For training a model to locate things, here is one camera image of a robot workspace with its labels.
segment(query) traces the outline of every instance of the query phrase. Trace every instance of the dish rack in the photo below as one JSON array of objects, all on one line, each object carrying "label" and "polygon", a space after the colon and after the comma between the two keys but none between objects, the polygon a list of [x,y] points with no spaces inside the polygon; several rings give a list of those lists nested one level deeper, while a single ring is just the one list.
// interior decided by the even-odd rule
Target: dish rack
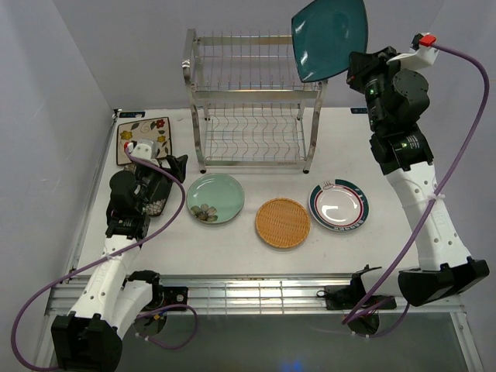
[{"label": "dish rack", "polygon": [[[182,69],[202,173],[208,166],[300,166],[309,172],[327,80],[299,81],[291,36],[197,36],[189,29]],[[308,100],[314,111],[306,143]]]}]

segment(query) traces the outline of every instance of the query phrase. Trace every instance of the teal square plate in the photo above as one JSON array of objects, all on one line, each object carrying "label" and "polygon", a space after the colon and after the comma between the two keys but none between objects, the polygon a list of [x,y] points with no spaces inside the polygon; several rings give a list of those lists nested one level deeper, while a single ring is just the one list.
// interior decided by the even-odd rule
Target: teal square plate
[{"label": "teal square plate", "polygon": [[291,20],[301,82],[328,79],[348,69],[351,52],[367,51],[363,0],[315,0]]}]

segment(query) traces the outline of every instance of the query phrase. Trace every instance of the wicker plate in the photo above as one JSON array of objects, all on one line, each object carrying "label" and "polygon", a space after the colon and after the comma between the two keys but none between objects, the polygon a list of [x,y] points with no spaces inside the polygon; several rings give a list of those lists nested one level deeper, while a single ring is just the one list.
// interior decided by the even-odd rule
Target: wicker plate
[{"label": "wicker plate", "polygon": [[297,246],[310,231],[310,217],[296,201],[272,199],[262,205],[255,218],[258,235],[276,248]]}]

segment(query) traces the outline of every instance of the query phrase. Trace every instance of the floral tray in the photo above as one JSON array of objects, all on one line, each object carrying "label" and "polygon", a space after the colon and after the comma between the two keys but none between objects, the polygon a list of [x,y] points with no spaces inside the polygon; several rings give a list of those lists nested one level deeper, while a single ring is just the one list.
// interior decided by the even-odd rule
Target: floral tray
[{"label": "floral tray", "polygon": [[131,163],[124,152],[124,144],[128,141],[153,140],[159,143],[160,152],[157,159],[165,159],[172,155],[171,123],[169,118],[157,118],[127,122],[117,127],[117,165]]}]

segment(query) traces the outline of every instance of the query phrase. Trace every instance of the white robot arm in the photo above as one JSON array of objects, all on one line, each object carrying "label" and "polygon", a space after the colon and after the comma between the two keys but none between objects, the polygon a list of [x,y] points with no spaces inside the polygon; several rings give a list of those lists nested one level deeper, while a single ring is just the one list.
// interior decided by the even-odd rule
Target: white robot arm
[{"label": "white robot arm", "polygon": [[[456,232],[443,196],[436,196],[433,155],[417,120],[429,107],[427,80],[416,70],[431,66],[438,50],[436,38],[418,34],[410,53],[399,54],[392,47],[377,53],[350,54],[347,83],[365,95],[370,129],[370,147],[383,174],[399,197],[412,230],[428,203],[432,211],[415,242],[418,267],[396,269],[375,295],[402,296],[414,306],[459,294],[489,275],[484,260],[472,259]],[[357,304],[376,289],[385,269],[366,267],[353,275],[348,288],[326,296],[339,304]]]},{"label": "white robot arm", "polygon": [[[170,168],[156,159],[158,146],[141,139],[127,143],[133,156],[184,181],[188,156],[167,156]],[[113,372],[122,352],[122,338],[143,310],[154,310],[164,303],[160,275],[137,271],[127,279],[131,263],[138,255],[137,246],[117,256],[110,255],[144,239],[150,215],[159,215],[171,191],[172,181],[142,164],[134,170],[121,170],[110,180],[107,230],[102,251],[108,260],[98,265],[81,297],[68,315],[58,315],[52,325],[52,338],[60,368],[74,371]],[[150,208],[161,205],[158,213]]]}]

